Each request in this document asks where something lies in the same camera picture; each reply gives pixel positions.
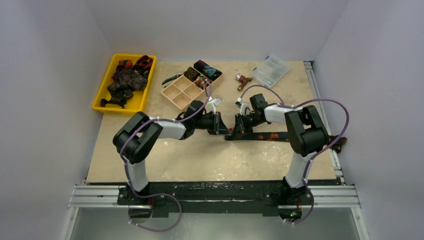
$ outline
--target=brown figurine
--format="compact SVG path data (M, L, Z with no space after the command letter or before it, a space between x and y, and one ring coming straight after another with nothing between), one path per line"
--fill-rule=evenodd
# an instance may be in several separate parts
M248 82L252 81L252 78L245 77L245 76L241 75L240 73L237 74L237 76L235 76L235 79L241 83L241 85L238 86L238 88L237 88L237 90L239 92L241 92L243 90L243 88L246 86L246 84L248 84Z

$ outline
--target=empty compartment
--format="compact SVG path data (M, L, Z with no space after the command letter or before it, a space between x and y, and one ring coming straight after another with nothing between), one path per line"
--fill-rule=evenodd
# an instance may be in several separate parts
M185 90L184 93L189 96L191 99L197 98L199 94L201 94L203 90L196 86L195 84L190 84Z
M192 102L192 99L184 92L181 92L172 101L179 109L182 110Z
M178 94L181 93L181 90L178 89L173 84L169 85L162 91L163 95L165 95L169 100L174 99Z
M175 82L173 82L172 84L175 85L177 88L179 88L181 91L183 91L190 84L192 84L192 82L187 77L181 76L177 80L175 80Z

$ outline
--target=white wall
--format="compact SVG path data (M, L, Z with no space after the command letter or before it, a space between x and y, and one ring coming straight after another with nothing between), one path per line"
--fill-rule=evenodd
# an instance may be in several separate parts
M111 51L82 0L4 0L0 56L0 239L57 240Z
M348 0L87 0L114 53L314 60Z
M340 156L371 239L423 239L424 2L350 0L314 64L350 110ZM333 131L345 119L326 105Z

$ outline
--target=table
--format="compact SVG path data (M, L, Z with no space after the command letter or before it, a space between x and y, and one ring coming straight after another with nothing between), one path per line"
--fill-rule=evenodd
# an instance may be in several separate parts
M149 116L176 118L180 113L160 91L164 79L184 72L193 66L190 62L158 62L144 110ZM228 128L234 127L239 109L235 106L240 85L236 74L251 76L252 69L261 61L207 61L221 70L224 80L213 89L212 96L221 98L217 107ZM303 62L292 61L291 70L272 88L287 105L295 105L313 98L311 86ZM250 82L245 89L256 84ZM266 89L251 88L243 97L262 93L268 103L278 99ZM130 119L129 115L104 114L95 143L87 183L118 183L127 179L122 160L112 139L118 130ZM286 131L283 124L262 124L255 132ZM272 141L225 141L223 136L208 135L205 130L196 130L186 140L158 139L146 159L147 177L151 182L159 181L258 181L281 180L289 170L293 150L288 142ZM335 179L330 151L319 155L313 162L309 179Z

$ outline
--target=plastic bin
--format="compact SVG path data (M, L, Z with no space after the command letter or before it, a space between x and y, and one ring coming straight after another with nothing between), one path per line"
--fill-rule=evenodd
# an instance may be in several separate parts
M260 66L253 69L252 78L259 84L272 88L290 68L287 62L269 55Z
M150 73L147 79L147 86L144 90L134 91L134 96L128 100L125 104L125 108L122 108L115 104L107 104L106 107L100 106L101 99L111 99L111 94L108 91L108 86L112 83L112 75L116 72L117 65L121 60L131 60L132 64L135 64L138 59L140 59L143 55L138 54L125 54L125 53L116 53L113 55L112 60L109 63L109 67L107 68L106 74L104 75L103 81L101 82L100 88L98 89L97 95L95 96L94 102L92 104L92 108L96 111L108 114L127 114L134 115L139 111L143 111L146 102L148 93L150 90L150 86L152 85L153 73L156 68L156 56L148 55L153 59L153 64L150 68Z

